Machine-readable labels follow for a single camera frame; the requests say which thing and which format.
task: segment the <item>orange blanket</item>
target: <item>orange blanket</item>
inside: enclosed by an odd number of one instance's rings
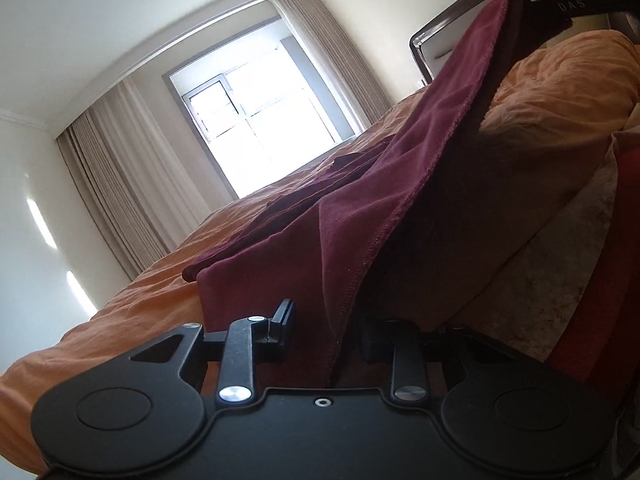
[[[603,91],[610,102],[607,106],[596,106],[604,116],[594,126],[593,118],[583,124],[581,131],[575,123],[580,122],[583,110],[571,109],[572,93],[578,91],[575,79],[562,85],[558,82],[557,92],[564,95],[566,112],[574,117],[571,131],[576,136],[585,130],[598,134],[610,134],[625,123],[633,106],[638,101],[640,87],[640,60],[632,45],[622,35],[601,31],[591,33],[592,44],[605,49],[614,72],[618,75],[610,78],[611,70],[603,74],[598,70],[597,61],[602,54],[594,56],[583,50],[584,63],[574,67],[579,72],[579,80],[591,88],[606,87]],[[556,47],[557,58],[569,59],[577,44],[575,38]],[[514,68],[494,103],[493,115],[488,116],[489,123],[497,120],[495,110],[499,110],[499,120],[505,123],[530,118],[530,120],[550,121],[555,128],[566,127],[561,120],[565,110],[560,108],[544,109],[544,98],[540,102],[536,93],[536,70],[540,66],[540,53],[534,53]],[[191,234],[173,253],[155,263],[143,272],[133,283],[121,291],[94,318],[69,331],[53,348],[34,352],[12,365],[0,378],[0,453],[21,468],[32,472],[44,471],[44,464],[31,438],[29,417],[31,409],[44,391],[69,377],[79,374],[95,365],[128,351],[160,335],[175,326],[188,322],[202,322],[200,302],[195,283],[185,283],[180,273],[183,268],[203,250],[220,244],[233,232],[249,222],[272,197],[296,189],[306,184],[318,173],[324,171],[331,161],[339,155],[359,151],[381,138],[397,131],[407,117],[422,91],[408,97],[390,110],[385,117],[374,124],[366,133],[334,153],[328,160],[309,170],[299,171],[283,180],[267,186],[242,200],[213,213],[204,224]],[[525,108],[537,109],[527,115]],[[209,374],[209,381],[215,379],[215,373]]]

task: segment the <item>metal screw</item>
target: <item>metal screw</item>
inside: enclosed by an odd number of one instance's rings
[[[218,395],[226,402],[242,402],[251,397],[251,390],[244,386],[227,386],[222,388]]]
[[[394,395],[400,400],[406,400],[407,402],[415,402],[421,400],[427,395],[427,391],[420,386],[400,386]]]

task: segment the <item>purple fabric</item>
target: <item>purple fabric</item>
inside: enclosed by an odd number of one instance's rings
[[[263,383],[317,387],[329,380],[354,298],[380,247],[452,136],[478,130],[514,57],[547,39],[534,19],[519,34],[522,4],[495,0],[483,9],[392,139],[340,160],[318,180],[275,200],[228,243],[184,270],[185,280],[197,280],[210,331],[225,330],[239,317],[270,316],[283,298],[296,302],[287,361],[261,366]]]

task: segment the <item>window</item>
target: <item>window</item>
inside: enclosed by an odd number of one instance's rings
[[[281,179],[353,135],[348,124],[344,128],[340,122],[344,116],[335,119],[335,111],[341,112],[335,101],[327,104],[326,88],[318,92],[323,102],[319,100],[309,81],[317,85],[321,79],[317,72],[309,76],[308,67],[315,69],[283,27],[278,21],[271,29],[254,31],[253,38],[244,35],[241,44],[229,42],[200,58],[199,65],[192,62],[186,67],[190,72],[178,73],[175,80],[171,76],[178,91],[191,86],[181,100],[240,197]],[[239,52],[244,55],[242,63]],[[220,70],[231,63],[235,66]],[[207,72],[217,73],[194,88]]]

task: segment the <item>headboard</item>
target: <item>headboard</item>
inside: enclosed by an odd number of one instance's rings
[[[433,81],[468,26],[490,1],[458,0],[412,36],[409,48],[427,83]],[[624,12],[615,12],[605,20],[605,28],[619,30],[634,43],[640,43],[638,22],[632,17]]]

